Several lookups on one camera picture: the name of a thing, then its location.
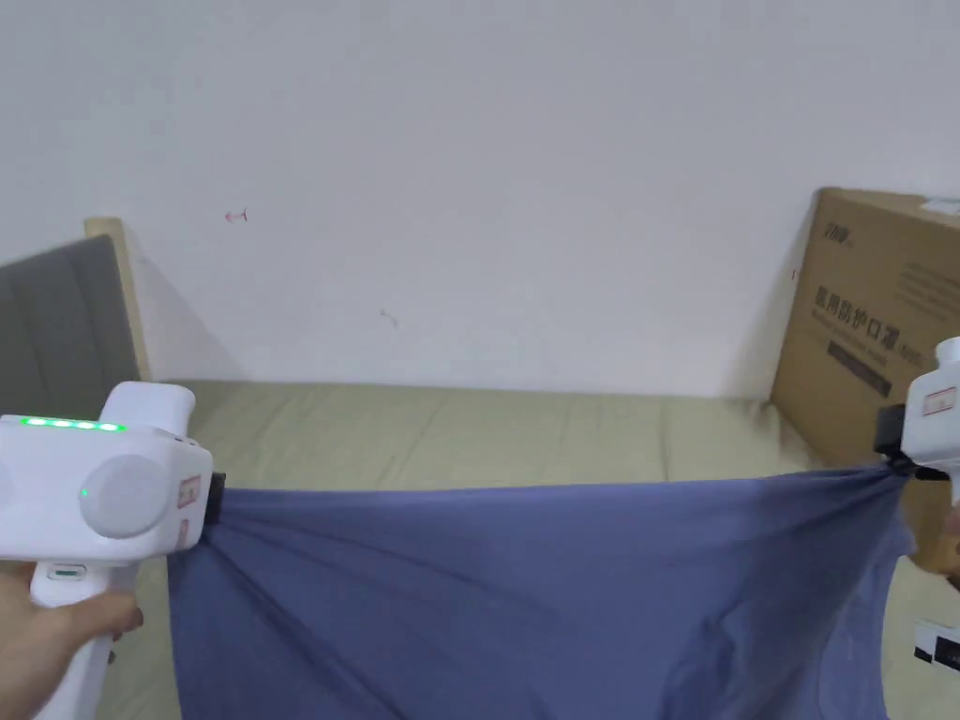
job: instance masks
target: beige bed sheet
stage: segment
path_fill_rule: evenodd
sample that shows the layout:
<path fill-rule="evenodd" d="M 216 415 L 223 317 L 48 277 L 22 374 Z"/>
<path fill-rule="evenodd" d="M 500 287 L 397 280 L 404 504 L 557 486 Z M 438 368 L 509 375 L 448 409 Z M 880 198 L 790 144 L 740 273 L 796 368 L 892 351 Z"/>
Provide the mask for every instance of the beige bed sheet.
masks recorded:
<path fill-rule="evenodd" d="M 655 483 L 816 466 L 804 443 L 766 403 L 187 384 L 198 397 L 192 435 L 210 449 L 234 488 Z M 163 561 L 145 564 L 138 592 L 147 624 L 118 643 L 118 662 L 109 670 L 99 717 L 178 718 Z M 217 598 L 208 601 L 216 604 Z M 883 676 L 891 717 L 956 718 L 960 675 L 912 657 L 917 617 L 960 625 L 960 594 L 903 561 L 884 632 Z"/>

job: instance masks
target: device handle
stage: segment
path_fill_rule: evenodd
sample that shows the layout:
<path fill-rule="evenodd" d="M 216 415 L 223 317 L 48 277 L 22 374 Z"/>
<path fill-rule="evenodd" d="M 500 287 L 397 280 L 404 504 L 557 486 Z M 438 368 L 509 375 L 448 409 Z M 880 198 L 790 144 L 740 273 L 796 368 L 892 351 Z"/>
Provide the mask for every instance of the device handle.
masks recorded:
<path fill-rule="evenodd" d="M 93 564 L 36 564 L 30 594 L 44 608 L 73 605 L 107 590 L 133 592 L 140 565 L 111 567 Z M 70 661 L 60 686 L 36 720 L 94 720 L 104 689 L 113 638 L 97 637 Z"/>

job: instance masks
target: green led light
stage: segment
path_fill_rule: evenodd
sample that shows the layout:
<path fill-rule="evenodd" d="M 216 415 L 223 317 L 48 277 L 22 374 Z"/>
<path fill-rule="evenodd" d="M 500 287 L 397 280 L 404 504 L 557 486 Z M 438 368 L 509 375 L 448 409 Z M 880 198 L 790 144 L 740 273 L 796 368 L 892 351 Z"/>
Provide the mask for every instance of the green led light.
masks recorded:
<path fill-rule="evenodd" d="M 103 430 L 109 433 L 123 432 L 127 428 L 113 422 L 90 422 L 89 420 L 65 420 L 63 418 L 23 418 L 24 425 L 71 427 L 78 430 Z"/>

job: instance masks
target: white label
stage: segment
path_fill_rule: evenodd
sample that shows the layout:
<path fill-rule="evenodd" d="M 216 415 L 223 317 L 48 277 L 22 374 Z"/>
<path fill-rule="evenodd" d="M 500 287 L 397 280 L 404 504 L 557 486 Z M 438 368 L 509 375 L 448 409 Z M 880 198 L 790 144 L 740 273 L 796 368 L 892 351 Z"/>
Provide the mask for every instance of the white label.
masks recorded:
<path fill-rule="evenodd" d="M 941 215 L 960 215 L 960 199 L 927 198 L 922 208 L 930 212 L 939 212 Z"/>
<path fill-rule="evenodd" d="M 935 415 L 952 410 L 956 404 L 957 389 L 947 388 L 924 398 L 924 415 Z"/>

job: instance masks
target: brown cardboard box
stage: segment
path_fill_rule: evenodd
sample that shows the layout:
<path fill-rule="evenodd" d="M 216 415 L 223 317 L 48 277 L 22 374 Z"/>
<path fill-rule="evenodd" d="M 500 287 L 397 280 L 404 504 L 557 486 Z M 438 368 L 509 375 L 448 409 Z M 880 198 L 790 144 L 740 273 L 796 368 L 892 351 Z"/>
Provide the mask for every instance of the brown cardboard box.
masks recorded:
<path fill-rule="evenodd" d="M 875 459 L 876 412 L 904 402 L 960 335 L 960 202 L 821 190 L 772 399 L 831 465 Z M 942 532 L 947 483 L 911 481 L 904 507 L 933 572 L 960 570 Z"/>

